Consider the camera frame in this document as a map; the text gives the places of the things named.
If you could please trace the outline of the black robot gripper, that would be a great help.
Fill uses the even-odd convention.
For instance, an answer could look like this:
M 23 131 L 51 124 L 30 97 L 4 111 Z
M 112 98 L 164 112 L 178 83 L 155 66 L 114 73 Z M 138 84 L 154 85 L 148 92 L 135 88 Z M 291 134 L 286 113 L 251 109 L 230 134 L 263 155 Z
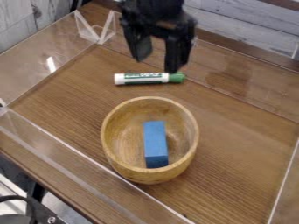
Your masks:
M 177 73 L 193 50 L 197 21 L 183 9 L 185 0 L 123 0 L 120 24 L 132 58 L 140 62 L 152 53 L 151 37 L 164 39 L 164 71 Z

